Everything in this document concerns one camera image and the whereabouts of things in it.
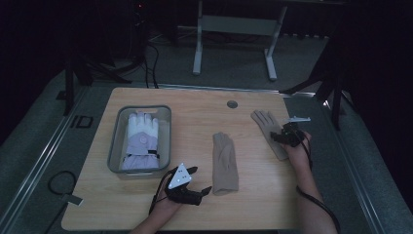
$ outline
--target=white triangular device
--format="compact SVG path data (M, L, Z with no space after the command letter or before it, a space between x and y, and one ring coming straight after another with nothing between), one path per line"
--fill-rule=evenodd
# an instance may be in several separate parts
M173 175L173 178L168 185L168 189L173 189L179 185L190 182L191 180L192 178L186 170L185 165L181 163Z

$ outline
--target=table leg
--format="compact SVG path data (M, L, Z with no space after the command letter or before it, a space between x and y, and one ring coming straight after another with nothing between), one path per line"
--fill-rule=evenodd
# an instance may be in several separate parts
M287 9L286 6L282 7L279 20L277 20L277 24L274 28L274 33L272 36L270 48L264 50L265 60L267 62L268 75L269 75L270 80L272 81L277 80L276 68L274 66L274 61L273 61L273 52L274 52L274 48L276 47L277 40L280 36L280 31L282 29L282 21L285 17L286 9Z

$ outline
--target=white metal frame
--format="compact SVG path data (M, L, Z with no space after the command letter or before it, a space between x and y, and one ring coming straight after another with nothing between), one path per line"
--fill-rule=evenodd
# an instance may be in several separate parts
M264 56L267 63L268 75L270 80L277 80L277 73L273 61L273 52L277 44L277 39L282 28L282 21L286 13L286 6L278 20L270 19L245 19L232 17L218 17L203 15L203 0L198 1L198 27L197 27L197 48L194 59L194 75L201 74L201 63L203 56L203 31L218 31L227 33L244 33L271 36L272 41L268 49L264 50Z

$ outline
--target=glove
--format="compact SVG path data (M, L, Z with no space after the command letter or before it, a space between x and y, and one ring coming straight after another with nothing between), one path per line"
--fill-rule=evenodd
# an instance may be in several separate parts
M225 134L213 135L212 193L225 195L239 189L234 142Z
M273 149L279 160L284 160L288 158L288 154L280 146L280 144L273 139L271 139L271 132L280 134L282 132L282 127L277 122L277 119L273 116L270 111L254 110L251 113L251 118L258 124L259 128L267 139L268 144Z
M158 119L151 114L138 111L132 113L128 124L128 157L123 169L159 168Z

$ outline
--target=table surface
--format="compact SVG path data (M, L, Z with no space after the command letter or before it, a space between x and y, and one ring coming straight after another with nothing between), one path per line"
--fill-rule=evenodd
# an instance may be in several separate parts
M229 108L234 100L237 108ZM116 88L107 103L94 141L77 181L74 195L81 206L69 204L61 225L66 230L130 230L147 217L159 178L121 180L107 167L118 111L128 105L170 107L172 169L180 163L198 167L188 188L212 185L212 135L228 134L234 141L240 190L224 196L212 193L199 206L185 205L163 230L253 230L298 227L296 178L288 160L279 161L258 125L255 109L270 110L285 123L281 95L177 89Z

